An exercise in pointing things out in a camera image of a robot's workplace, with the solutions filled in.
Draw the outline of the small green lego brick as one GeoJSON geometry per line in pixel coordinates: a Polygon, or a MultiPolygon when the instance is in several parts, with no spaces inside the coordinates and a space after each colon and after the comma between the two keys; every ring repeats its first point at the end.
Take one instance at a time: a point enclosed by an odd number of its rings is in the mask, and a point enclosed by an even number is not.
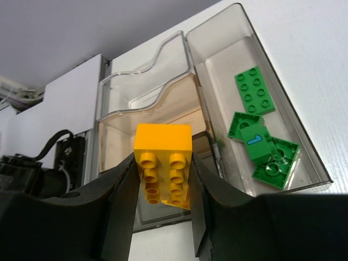
{"type": "Polygon", "coordinates": [[[263,165],[273,161],[276,146],[265,126],[256,123],[243,128],[240,132],[248,156],[255,165],[263,165]]]}

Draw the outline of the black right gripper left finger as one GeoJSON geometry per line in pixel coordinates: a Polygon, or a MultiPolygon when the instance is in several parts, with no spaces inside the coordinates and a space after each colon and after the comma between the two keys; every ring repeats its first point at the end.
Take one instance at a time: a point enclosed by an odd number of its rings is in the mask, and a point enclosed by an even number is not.
{"type": "Polygon", "coordinates": [[[127,260],[139,188],[131,154],[60,197],[2,192],[1,260],[127,260]]]}

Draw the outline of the yellow two-by-three lego brick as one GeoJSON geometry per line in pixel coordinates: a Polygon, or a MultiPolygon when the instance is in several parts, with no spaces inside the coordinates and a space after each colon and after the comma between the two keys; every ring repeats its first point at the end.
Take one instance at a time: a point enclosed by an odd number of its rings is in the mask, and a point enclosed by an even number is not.
{"type": "Polygon", "coordinates": [[[170,194],[185,200],[192,157],[190,125],[140,123],[133,151],[147,203],[159,204],[170,194]]]}

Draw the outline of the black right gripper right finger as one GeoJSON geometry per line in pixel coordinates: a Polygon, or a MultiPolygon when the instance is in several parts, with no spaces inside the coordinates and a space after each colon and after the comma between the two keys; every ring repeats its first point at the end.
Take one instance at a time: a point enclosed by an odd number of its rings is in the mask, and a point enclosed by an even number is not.
{"type": "Polygon", "coordinates": [[[190,207],[199,260],[347,260],[347,196],[252,197],[193,154],[190,207]]]}

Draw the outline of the green two-by-two lego brick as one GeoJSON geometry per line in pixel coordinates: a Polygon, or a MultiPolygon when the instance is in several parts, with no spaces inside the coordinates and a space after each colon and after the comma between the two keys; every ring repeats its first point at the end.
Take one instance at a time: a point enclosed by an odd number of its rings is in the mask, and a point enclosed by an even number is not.
{"type": "Polygon", "coordinates": [[[232,140],[242,142],[241,130],[257,123],[262,126],[264,125],[264,118],[261,115],[236,111],[233,115],[227,136],[232,140]]]}

